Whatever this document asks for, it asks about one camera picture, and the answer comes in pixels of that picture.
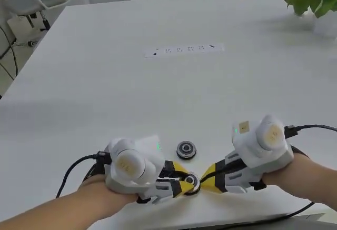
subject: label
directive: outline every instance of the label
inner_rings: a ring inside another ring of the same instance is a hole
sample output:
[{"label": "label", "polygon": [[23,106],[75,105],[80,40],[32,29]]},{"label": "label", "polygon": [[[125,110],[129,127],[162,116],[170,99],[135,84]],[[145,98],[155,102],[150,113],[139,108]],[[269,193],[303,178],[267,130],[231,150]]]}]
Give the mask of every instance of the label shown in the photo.
[{"label": "label", "polygon": [[122,170],[128,176],[133,176],[136,172],[135,165],[127,157],[123,156],[118,159],[116,168]]},{"label": "label", "polygon": [[249,132],[249,122],[248,121],[241,122],[239,124],[239,129],[240,129],[240,134]]},{"label": "label", "polygon": [[264,140],[270,144],[274,145],[282,136],[282,130],[275,124],[271,125],[269,130],[264,136]]},{"label": "label", "polygon": [[223,43],[198,44],[186,46],[155,47],[145,51],[145,57],[187,55],[209,52],[223,52]]}]

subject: power outlet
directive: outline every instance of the power outlet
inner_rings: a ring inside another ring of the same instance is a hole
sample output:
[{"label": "power outlet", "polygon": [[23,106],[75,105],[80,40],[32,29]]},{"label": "power outlet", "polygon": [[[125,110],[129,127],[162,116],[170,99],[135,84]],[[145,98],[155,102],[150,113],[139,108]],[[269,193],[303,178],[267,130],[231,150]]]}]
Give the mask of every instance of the power outlet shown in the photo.
[{"label": "power outlet", "polygon": [[222,51],[224,51],[223,43],[175,46],[175,47],[159,47],[149,49],[148,51],[146,51],[145,57],[186,55],[186,54],[222,52]]}]

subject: table surface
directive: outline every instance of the table surface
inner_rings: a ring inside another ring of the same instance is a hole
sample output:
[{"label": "table surface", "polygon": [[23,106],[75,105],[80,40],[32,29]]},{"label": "table surface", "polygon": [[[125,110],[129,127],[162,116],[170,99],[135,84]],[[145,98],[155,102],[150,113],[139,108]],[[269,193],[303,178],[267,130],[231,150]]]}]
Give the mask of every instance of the table surface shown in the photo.
[{"label": "table surface", "polygon": [[[114,137],[158,134],[166,159],[198,175],[224,158],[233,121],[337,125],[336,43],[311,32],[283,0],[142,0],[67,7],[0,101],[0,220],[52,199],[68,167]],[[225,52],[145,58],[153,47],[223,43]],[[336,134],[291,143],[337,168]],[[175,149],[193,141],[197,155]],[[73,170],[63,194],[92,165]],[[277,187],[201,192],[125,207],[92,229],[166,229],[246,222],[308,201]],[[316,205],[307,213],[325,212]]]}]

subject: washer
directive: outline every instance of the washer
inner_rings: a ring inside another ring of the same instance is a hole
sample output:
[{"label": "washer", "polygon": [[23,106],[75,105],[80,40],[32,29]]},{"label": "washer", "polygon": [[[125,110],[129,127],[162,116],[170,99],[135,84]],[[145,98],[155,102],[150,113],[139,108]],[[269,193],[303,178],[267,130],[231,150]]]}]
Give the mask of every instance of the washer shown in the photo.
[{"label": "washer", "polygon": [[192,190],[185,193],[186,196],[195,195],[200,191],[201,188],[200,179],[193,172],[189,172],[188,177],[186,177],[184,181],[194,185],[194,188]]},{"label": "washer", "polygon": [[177,146],[177,155],[183,160],[192,159],[196,154],[196,147],[192,142],[183,141]]}]

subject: black wire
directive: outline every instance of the black wire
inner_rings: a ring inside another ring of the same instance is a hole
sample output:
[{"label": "black wire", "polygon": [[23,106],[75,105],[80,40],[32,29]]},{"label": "black wire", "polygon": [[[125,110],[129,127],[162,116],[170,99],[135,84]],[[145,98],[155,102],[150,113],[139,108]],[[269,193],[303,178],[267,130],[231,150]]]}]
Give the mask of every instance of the black wire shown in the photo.
[{"label": "black wire", "polygon": [[246,168],[247,165],[242,161],[242,159],[237,159],[235,161],[232,161],[228,164],[225,165],[222,169],[218,169],[217,171],[213,171],[208,173],[206,176],[200,179],[200,183],[203,183],[207,179],[216,176],[218,174],[229,174],[229,173],[234,173],[237,171],[240,171],[244,168]]},{"label": "black wire", "polygon": [[239,224],[236,224],[236,225],[219,228],[219,230],[227,230],[227,229],[233,229],[233,228],[237,228],[237,227],[258,226],[258,225],[276,223],[276,222],[279,222],[279,221],[289,219],[289,218],[291,218],[291,217],[293,217],[297,214],[300,214],[300,213],[304,212],[305,210],[307,210],[308,208],[310,208],[311,206],[313,206],[314,204],[315,204],[314,202],[311,202],[309,205],[303,207],[302,209],[300,209],[300,210],[298,210],[294,213],[281,216],[281,217],[271,218],[271,219],[263,219],[261,221],[255,221],[255,222],[239,223]]},{"label": "black wire", "polygon": [[4,69],[4,71],[8,74],[8,76],[14,81],[14,77],[8,72],[8,70],[0,63],[0,66]]},{"label": "black wire", "polygon": [[305,126],[297,126],[295,129],[297,131],[307,129],[307,128],[323,128],[323,129],[328,129],[337,132],[337,128],[332,127],[332,126],[325,126],[325,125],[305,125]]},{"label": "black wire", "polygon": [[82,157],[81,159],[78,159],[75,163],[73,163],[70,168],[67,170],[67,172],[65,173],[64,177],[63,177],[63,181],[62,181],[62,184],[60,186],[60,188],[58,189],[58,192],[57,192],[57,195],[56,195],[56,198],[59,198],[60,195],[61,195],[61,192],[65,186],[65,183],[67,182],[67,178],[70,174],[70,172],[73,170],[74,167],[76,167],[79,163],[85,161],[85,160],[88,160],[88,159],[97,159],[97,155],[87,155],[87,156],[84,156]]},{"label": "black wire", "polygon": [[19,69],[18,69],[18,66],[17,66],[17,62],[16,62],[16,55],[15,55],[15,52],[14,52],[14,49],[13,49],[13,46],[11,44],[11,41],[9,40],[5,30],[0,26],[0,29],[1,31],[4,33],[7,41],[8,41],[8,44],[9,44],[9,47],[11,48],[12,50],[12,53],[13,53],[13,58],[14,58],[14,64],[15,64],[15,77],[17,77],[17,75],[19,74]]}]

